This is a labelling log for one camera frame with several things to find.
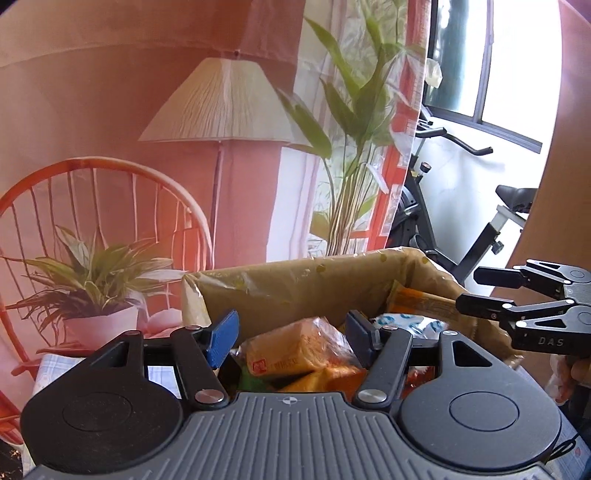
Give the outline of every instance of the exercise bike seat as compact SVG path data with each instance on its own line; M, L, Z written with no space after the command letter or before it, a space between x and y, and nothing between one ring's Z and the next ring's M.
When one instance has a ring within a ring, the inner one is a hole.
M513 213L529 213L538 189L516 189L507 185L499 185L495 191Z

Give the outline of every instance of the white flower pot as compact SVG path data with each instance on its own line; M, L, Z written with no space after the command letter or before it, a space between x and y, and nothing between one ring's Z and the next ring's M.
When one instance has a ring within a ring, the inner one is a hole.
M138 309L136 307L129 307L111 315L64 320L68 340L73 336L82 345L92 350L98 350L126 330L135 330L137 324Z

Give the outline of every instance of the chair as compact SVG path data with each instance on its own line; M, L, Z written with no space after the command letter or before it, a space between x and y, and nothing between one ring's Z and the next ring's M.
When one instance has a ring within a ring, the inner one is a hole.
M85 241L96 235L102 245L153 238L166 248L162 256L172 258L174 268L213 268L203 211L184 187L163 173L105 157L70 158L33 172L0 199L0 337L21 364L13 375L28 370L34 378L39 353L56 346L76 348L61 322L42 329L42 317L23 320L24 310L5 308L38 288L23 276L28 274L23 259L58 256L56 225ZM150 312L170 307L171 301L178 306L178 296L170 289L162 301L165 304L150 299ZM0 398L0 437L14 441L18 411L6 392L0 392Z

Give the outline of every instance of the window frame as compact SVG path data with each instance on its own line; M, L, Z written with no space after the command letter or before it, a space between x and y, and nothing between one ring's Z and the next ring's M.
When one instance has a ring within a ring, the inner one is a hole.
M477 130L489 133L499 138L503 138L509 142L524 147L534 153L540 153L542 150L542 143L533 138L526 137L512 130L508 130L498 125L490 124L482 120L484 114L484 105L486 101L486 93L488 91L488 82L491 75L492 63L492 46L494 43L494 0L486 0L486 40L484 46L484 53L482 55L482 66L480 68L480 82L478 84L478 94L476 96L476 104L474 106L474 115L464 115L462 113L453 112L444 108L428 105L425 102L427 96L427 88L423 89L423 104L429 109L431 114L443 120L449 120L460 125L466 125ZM431 2L431 27L429 33L429 44L427 49L427 57L433 58L433 50L435 49L435 38L437 34L437 12L439 10L439 0L432 0Z

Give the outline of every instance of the exercise bike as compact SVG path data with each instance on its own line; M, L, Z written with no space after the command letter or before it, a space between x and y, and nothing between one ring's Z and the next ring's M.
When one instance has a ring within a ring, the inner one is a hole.
M537 189L516 189L506 185L499 185L495 191L503 204L497 205L495 217L485 225L462 260L455 263L437 247L431 220L420 188L421 179L429 173L431 166L426 162L421 162L418 171L416 171L418 156L425 140L434 137L446 138L478 157L491 154L493 150L491 147L474 149L449 134L445 128L433 128L433 123L427 119L425 110L421 110L415 137L420 139L420 143L416 153L411 155L410 158L407 176L402 188L398 209L392 222L387 247L418 248L428 258L451 273L458 283L464 285L470 273L478 266L489 250L492 250L495 255L501 252L504 245L497 239L501 229L509 220L515 222L521 229L525 226L525 218L520 214L530 212Z

